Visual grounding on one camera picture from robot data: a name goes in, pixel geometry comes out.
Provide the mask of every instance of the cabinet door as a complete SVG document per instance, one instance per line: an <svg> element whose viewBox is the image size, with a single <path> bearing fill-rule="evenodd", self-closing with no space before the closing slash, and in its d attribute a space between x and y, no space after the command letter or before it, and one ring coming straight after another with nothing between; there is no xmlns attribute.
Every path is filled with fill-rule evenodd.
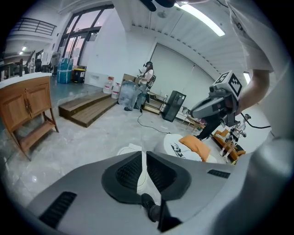
<svg viewBox="0 0 294 235"><path fill-rule="evenodd" d="M4 123L10 132L15 131L31 119L24 91L3 99L0 103L0 109Z"/></svg>
<svg viewBox="0 0 294 235"><path fill-rule="evenodd" d="M32 87L25 92L32 118L51 108L49 84Z"/></svg>

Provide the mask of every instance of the window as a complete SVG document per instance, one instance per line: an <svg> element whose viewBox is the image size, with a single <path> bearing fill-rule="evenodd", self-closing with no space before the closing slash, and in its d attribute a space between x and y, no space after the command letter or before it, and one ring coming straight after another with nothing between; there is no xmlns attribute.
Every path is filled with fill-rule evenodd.
<svg viewBox="0 0 294 235"><path fill-rule="evenodd" d="M74 27L74 31L77 32L84 28L90 28L99 12L100 11L92 11L83 14Z"/></svg>
<svg viewBox="0 0 294 235"><path fill-rule="evenodd" d="M89 38L88 41L90 41L90 42L95 41L97 36L98 36L98 32L97 33L91 33L90 38Z"/></svg>
<svg viewBox="0 0 294 235"><path fill-rule="evenodd" d="M78 36L76 39L76 44L73 49L73 65L77 65L78 63L84 40L85 40L85 35Z"/></svg>
<svg viewBox="0 0 294 235"><path fill-rule="evenodd" d="M67 34L70 33L70 31L72 31L72 28L74 26L74 23L77 21L78 17L79 16L76 16L75 18L73 18L72 22L70 23L70 25L69 25L69 27L68 27L68 29L66 31Z"/></svg>
<svg viewBox="0 0 294 235"><path fill-rule="evenodd" d="M100 28L114 11L113 5L100 6L81 11L72 16L65 29L58 50L63 58L72 58L74 65L80 65L86 41L96 40ZM87 44L87 50L93 43Z"/></svg>
<svg viewBox="0 0 294 235"><path fill-rule="evenodd" d="M104 10L102 14L99 16L99 18L97 19L94 27L102 26L112 12L113 12L113 9Z"/></svg>

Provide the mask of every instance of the black vent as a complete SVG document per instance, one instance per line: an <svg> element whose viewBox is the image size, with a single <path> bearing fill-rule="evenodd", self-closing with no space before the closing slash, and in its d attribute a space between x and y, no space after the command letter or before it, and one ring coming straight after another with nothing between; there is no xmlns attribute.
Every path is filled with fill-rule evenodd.
<svg viewBox="0 0 294 235"><path fill-rule="evenodd" d="M217 171L217 170L210 170L210 171L208 171L208 174L215 175L217 177L222 177L225 179L229 178L229 176L230 176L230 173L228 173L228 172Z"/></svg>
<svg viewBox="0 0 294 235"><path fill-rule="evenodd" d="M138 180L141 173L142 157L138 156L119 168L115 174L115 177L122 186L137 192Z"/></svg>
<svg viewBox="0 0 294 235"><path fill-rule="evenodd" d="M177 178L175 170L164 165L154 157L147 158L147 171L159 192L170 187Z"/></svg>
<svg viewBox="0 0 294 235"><path fill-rule="evenodd" d="M55 229L76 196L72 192L63 192L40 216L40 220Z"/></svg>

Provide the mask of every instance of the concrete floor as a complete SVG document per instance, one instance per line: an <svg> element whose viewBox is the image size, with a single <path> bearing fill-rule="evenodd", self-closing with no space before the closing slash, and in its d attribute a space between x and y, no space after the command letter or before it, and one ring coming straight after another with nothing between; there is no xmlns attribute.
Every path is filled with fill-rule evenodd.
<svg viewBox="0 0 294 235"><path fill-rule="evenodd" d="M27 206L37 194L71 170L113 157L129 143L141 146L143 151L154 150L164 134L142 127L137 122L141 114L138 110L126 112L123 106L116 105L89 128L80 127L58 116L56 105L59 103L81 96L82 93L100 90L84 84L56 84L52 79L51 99L60 133L52 130L38 141L30 152L31 162L15 152L2 165L1 179L13 200ZM186 129L186 125L180 121L171 123L146 111L143 111L140 123L183 136L192 131L192 127ZM211 148L211 155L218 163L225 163L219 155L219 147L212 140L206 140L205 143Z"/></svg>

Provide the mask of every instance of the wooden cabinet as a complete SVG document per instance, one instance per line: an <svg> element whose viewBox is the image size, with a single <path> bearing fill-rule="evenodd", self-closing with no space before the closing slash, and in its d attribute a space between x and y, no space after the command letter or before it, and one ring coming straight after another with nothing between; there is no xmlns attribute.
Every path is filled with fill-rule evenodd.
<svg viewBox="0 0 294 235"><path fill-rule="evenodd" d="M0 115L3 123L20 150L26 151L51 128L58 128L52 113L50 100L50 77L21 81L0 90ZM45 115L50 109L52 119ZM17 141L14 131L24 123L43 114L45 122L22 140Z"/></svg>
<svg viewBox="0 0 294 235"><path fill-rule="evenodd" d="M3 122L8 131L15 131L22 124L31 119L26 105L25 93L12 94L0 103Z"/></svg>
<svg viewBox="0 0 294 235"><path fill-rule="evenodd" d="M49 84L28 88L25 94L32 118L51 108Z"/></svg>

